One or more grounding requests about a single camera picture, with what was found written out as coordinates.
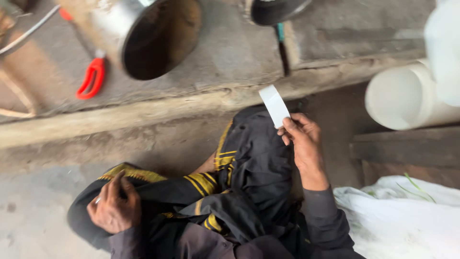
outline white plastic sheet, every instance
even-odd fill
[[[334,189],[355,251],[367,259],[460,258],[460,190],[412,180],[426,193],[403,176]]]

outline white paper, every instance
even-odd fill
[[[270,85],[269,87],[260,90],[259,95],[262,97],[275,127],[279,129],[283,126],[283,119],[291,117],[286,104],[284,104],[283,99],[274,85]]]

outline hand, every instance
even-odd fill
[[[141,199],[134,186],[125,178],[125,171],[119,172],[109,183],[104,185],[86,207],[92,222],[111,234],[140,225]],[[120,197],[120,186],[127,199]]]
[[[302,113],[291,113],[284,118],[278,131],[284,144],[294,143],[294,161],[300,171],[302,186],[307,190],[322,191],[329,188],[320,152],[321,135],[318,125]]]

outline concrete floor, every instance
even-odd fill
[[[354,134],[381,129],[365,112],[364,91],[365,85],[357,85],[300,100],[300,109],[322,128],[324,160],[334,186],[361,187],[362,171],[348,158],[348,142]],[[66,225],[67,208],[78,193],[123,161],[169,177],[191,173],[216,149],[233,115],[201,116],[0,150],[2,258],[108,258]]]

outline scissors handle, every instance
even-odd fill
[[[96,77],[94,79],[94,85],[92,86],[89,93],[84,94],[83,92],[86,89],[88,89],[88,87],[90,86],[90,83],[94,77],[94,74],[96,74]],[[102,83],[104,82],[104,76],[105,76],[104,59],[103,58],[93,59],[93,61],[89,64],[86,70],[85,80],[83,80],[83,83],[81,84],[81,87],[80,89],[78,89],[75,96],[80,100],[86,100],[86,99],[94,97],[99,92],[99,89],[101,88]]]

